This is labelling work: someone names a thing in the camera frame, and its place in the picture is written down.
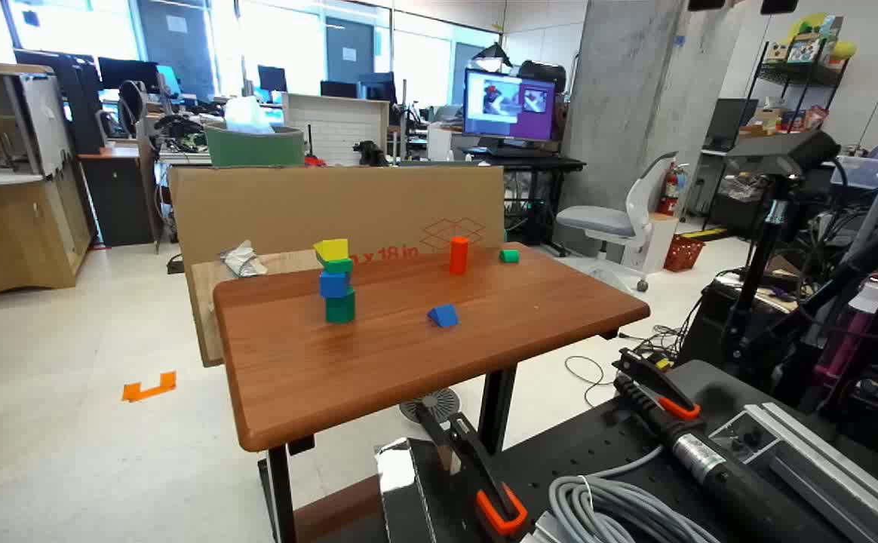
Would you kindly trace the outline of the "yellow block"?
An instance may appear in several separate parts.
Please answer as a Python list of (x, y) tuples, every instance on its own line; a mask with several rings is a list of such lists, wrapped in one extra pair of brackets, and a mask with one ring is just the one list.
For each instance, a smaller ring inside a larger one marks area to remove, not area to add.
[(345, 260), (350, 260), (350, 241), (348, 238), (321, 238), (312, 245), (312, 253), (319, 264), (345, 264)]

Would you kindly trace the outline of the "black metal shelf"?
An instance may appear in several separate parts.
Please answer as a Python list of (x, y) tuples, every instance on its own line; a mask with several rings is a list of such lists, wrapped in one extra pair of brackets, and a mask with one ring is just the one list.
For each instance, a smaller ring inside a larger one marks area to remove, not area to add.
[(763, 184), (731, 160), (745, 140), (814, 133), (831, 110), (851, 54), (841, 17), (800, 17), (782, 39), (763, 39), (748, 61), (745, 90), (715, 102), (700, 172), (705, 224), (748, 234), (763, 211)]

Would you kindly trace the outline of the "cardboard panel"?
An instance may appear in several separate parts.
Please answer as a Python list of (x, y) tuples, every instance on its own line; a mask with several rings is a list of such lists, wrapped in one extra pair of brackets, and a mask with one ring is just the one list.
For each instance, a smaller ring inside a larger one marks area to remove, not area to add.
[(188, 264), (242, 241), (259, 253), (348, 238), (358, 260), (444, 253), (452, 236), (504, 241), (499, 166), (324, 166), (171, 172), (179, 245)]

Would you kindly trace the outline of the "orange black clamp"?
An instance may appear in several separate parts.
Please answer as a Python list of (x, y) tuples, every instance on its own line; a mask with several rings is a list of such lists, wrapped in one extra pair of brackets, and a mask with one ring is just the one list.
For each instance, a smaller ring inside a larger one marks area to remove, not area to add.
[(497, 540), (516, 540), (528, 532), (528, 508), (497, 476), (478, 431), (467, 416), (452, 413), (441, 423), (424, 406), (417, 421), (438, 448), (441, 467), (461, 487), (464, 511), (477, 516), (481, 532)]
[(616, 370), (671, 421), (695, 423), (703, 413), (703, 408), (671, 382), (664, 357), (641, 360), (621, 349)]

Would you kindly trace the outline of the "small green block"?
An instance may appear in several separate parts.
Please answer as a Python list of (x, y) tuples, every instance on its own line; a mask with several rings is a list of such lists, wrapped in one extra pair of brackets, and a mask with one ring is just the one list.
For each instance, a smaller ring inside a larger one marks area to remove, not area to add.
[(523, 256), (520, 256), (520, 252), (512, 252), (512, 249), (504, 249), (499, 253), (497, 253), (497, 264), (504, 264), (504, 265), (516, 265)]

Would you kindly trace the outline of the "green box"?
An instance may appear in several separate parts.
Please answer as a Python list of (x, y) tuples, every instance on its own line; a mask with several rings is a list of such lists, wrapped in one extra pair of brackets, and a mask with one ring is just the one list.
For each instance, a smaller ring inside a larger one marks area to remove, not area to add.
[(208, 157), (221, 169), (239, 166), (298, 166), (303, 146), (298, 133), (229, 133), (206, 131)]

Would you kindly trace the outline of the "orange cylinder block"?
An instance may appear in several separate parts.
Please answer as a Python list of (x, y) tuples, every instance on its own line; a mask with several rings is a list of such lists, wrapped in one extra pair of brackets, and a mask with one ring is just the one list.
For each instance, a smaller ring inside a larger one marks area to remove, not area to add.
[(448, 238), (448, 273), (464, 274), (467, 273), (467, 252), (471, 238), (467, 236), (452, 236)]

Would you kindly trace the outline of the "upper green block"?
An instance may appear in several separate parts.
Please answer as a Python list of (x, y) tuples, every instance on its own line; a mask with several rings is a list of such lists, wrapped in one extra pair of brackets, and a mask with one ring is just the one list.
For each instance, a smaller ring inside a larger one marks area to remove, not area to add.
[(321, 273), (352, 274), (352, 260), (324, 260)]

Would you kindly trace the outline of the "wooden cabinet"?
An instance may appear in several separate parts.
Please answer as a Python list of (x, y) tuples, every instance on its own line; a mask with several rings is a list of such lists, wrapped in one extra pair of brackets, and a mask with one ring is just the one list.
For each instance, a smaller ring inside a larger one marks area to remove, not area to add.
[(0, 293), (72, 287), (88, 249), (56, 80), (48, 67), (0, 64)]

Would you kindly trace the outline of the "blue stacked block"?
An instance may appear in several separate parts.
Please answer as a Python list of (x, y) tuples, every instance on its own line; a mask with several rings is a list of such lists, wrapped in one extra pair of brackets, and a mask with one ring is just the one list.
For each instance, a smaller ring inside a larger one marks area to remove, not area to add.
[(352, 293), (352, 285), (345, 273), (321, 273), (319, 274), (319, 296), (321, 299), (345, 299)]

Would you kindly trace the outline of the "orange floor marker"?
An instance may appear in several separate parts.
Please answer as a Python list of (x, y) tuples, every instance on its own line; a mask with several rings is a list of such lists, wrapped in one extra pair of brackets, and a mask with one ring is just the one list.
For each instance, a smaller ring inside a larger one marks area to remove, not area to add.
[(171, 394), (174, 387), (179, 387), (179, 375), (162, 372), (154, 383), (123, 383), (121, 403), (135, 406), (135, 403)]

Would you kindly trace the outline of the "orange black clamp left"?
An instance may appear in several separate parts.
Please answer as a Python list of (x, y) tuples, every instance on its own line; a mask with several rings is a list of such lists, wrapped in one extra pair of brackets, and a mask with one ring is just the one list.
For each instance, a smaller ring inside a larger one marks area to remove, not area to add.
[(528, 532), (528, 508), (497, 476), (478, 431), (467, 416), (452, 413), (441, 423), (424, 406), (417, 421), (438, 448), (441, 467), (461, 487), (464, 511), (477, 516), (481, 532), (497, 540), (516, 540)]

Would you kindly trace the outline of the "crumpled white cloth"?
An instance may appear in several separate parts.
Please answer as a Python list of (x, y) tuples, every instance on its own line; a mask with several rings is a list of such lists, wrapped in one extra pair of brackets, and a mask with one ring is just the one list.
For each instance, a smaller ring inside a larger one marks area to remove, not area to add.
[(253, 252), (250, 241), (236, 245), (231, 252), (223, 253), (223, 265), (236, 274), (236, 277), (262, 277), (264, 265), (259, 260), (259, 253)]

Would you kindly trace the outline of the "lower green block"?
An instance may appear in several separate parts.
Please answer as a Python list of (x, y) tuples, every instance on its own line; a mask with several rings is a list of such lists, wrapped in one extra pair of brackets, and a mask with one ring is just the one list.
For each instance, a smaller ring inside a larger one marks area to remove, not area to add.
[(335, 296), (321, 302), (324, 320), (329, 322), (352, 322), (355, 320), (355, 296)]

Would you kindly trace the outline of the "orange black clamp right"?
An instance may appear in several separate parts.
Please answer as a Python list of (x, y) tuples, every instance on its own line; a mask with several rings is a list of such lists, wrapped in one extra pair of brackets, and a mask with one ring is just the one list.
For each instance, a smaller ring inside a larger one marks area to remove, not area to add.
[(671, 421), (695, 423), (703, 413), (703, 408), (671, 382), (664, 357), (641, 360), (621, 349), (616, 370)]

